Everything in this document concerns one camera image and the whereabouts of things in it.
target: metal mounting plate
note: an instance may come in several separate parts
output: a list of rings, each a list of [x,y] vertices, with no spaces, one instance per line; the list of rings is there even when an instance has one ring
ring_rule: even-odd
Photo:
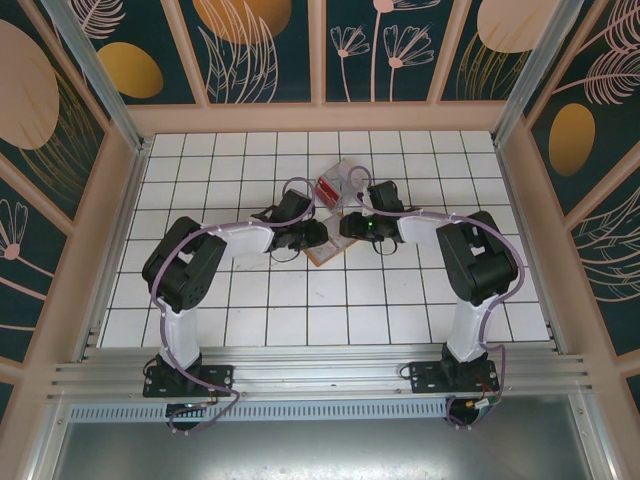
[[[413,393],[482,393],[482,384],[478,382],[480,375],[483,381],[497,391],[499,388],[496,365],[488,360],[478,367],[477,371],[466,378],[461,378],[457,386],[451,386],[440,367],[440,362],[412,362],[409,364],[409,376]]]
[[[177,384],[167,381],[161,367],[148,367],[144,381],[142,395],[145,398],[184,398],[184,397],[209,397],[209,392],[200,385],[190,385],[187,391],[186,384]],[[203,365],[200,380],[212,385],[231,388],[233,386],[233,366],[231,365]],[[228,397],[228,393],[217,392],[218,397]]]

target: flower illustration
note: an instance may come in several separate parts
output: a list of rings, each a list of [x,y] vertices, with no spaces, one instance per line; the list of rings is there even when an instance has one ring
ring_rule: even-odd
[[[347,96],[347,102],[350,102],[351,96],[349,95],[349,87],[347,86],[344,59],[367,53],[370,50],[369,44],[365,43],[366,37],[362,32],[362,27],[347,27],[344,29],[344,33],[340,27],[334,27],[331,29],[331,40],[333,41],[333,46],[336,47],[338,56],[340,57],[344,93]]]
[[[20,256],[20,246],[24,239],[24,233],[27,228],[27,220],[29,218],[29,209],[16,202],[12,211],[9,202],[6,199],[0,200],[0,260],[14,261],[17,260],[26,266],[53,278],[53,274],[34,265]],[[38,300],[45,300],[47,297],[41,293],[35,292],[27,287],[12,282],[6,278],[0,277],[0,284],[17,290],[18,292],[29,295]],[[8,328],[12,330],[32,330],[29,328],[13,327],[0,324],[0,328]]]
[[[29,210],[20,202],[11,213],[9,202],[0,200],[0,258],[16,260],[20,257],[20,243],[27,228]]]
[[[373,29],[373,53],[371,55],[371,101],[376,101],[376,52],[378,50],[378,32],[380,31],[380,17],[383,13],[396,10],[422,10],[435,7],[440,0],[373,0],[377,10],[376,25]]]
[[[390,102],[393,102],[393,80],[396,69],[423,65],[433,61],[433,50],[427,50],[431,45],[428,31],[428,26],[422,29],[407,27],[398,38],[397,25],[384,29],[384,47],[391,67]]]

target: metal floor panel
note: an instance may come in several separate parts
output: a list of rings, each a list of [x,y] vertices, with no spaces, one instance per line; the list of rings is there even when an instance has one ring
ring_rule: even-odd
[[[228,422],[177,438],[157,423],[71,424],[57,480],[591,478],[569,403],[507,398],[471,431],[440,418]]]

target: orange circle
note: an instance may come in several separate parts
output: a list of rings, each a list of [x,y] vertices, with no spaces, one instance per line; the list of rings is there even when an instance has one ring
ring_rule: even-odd
[[[251,13],[247,13],[245,3]],[[193,0],[193,6],[209,30],[236,44],[260,42],[261,36],[256,32],[260,28],[259,19],[275,37],[291,18],[291,0]]]

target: gray metal surface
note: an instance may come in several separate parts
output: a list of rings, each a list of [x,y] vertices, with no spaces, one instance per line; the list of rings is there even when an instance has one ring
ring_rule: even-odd
[[[221,423],[177,438],[160,424],[73,424],[57,480],[591,478],[568,402],[509,398],[471,431],[442,419]]]
[[[437,361],[440,350],[440,345],[431,344],[222,347],[203,349],[203,362],[234,365],[234,388],[243,392],[243,400],[415,398],[409,381],[400,378],[398,370],[411,361]],[[156,353],[157,349],[87,348],[82,363],[57,367],[49,401],[164,403],[142,397],[142,366]],[[500,358],[493,360],[499,370]],[[589,391],[590,385],[578,355],[558,355],[543,342],[507,344],[506,396],[578,393]]]
[[[401,400],[325,400],[313,402],[240,402],[220,422],[278,422],[318,420],[373,420],[389,418],[444,418],[444,398]],[[69,423],[157,423],[166,422],[168,404],[74,405]],[[211,420],[223,405],[189,412],[175,422]]]

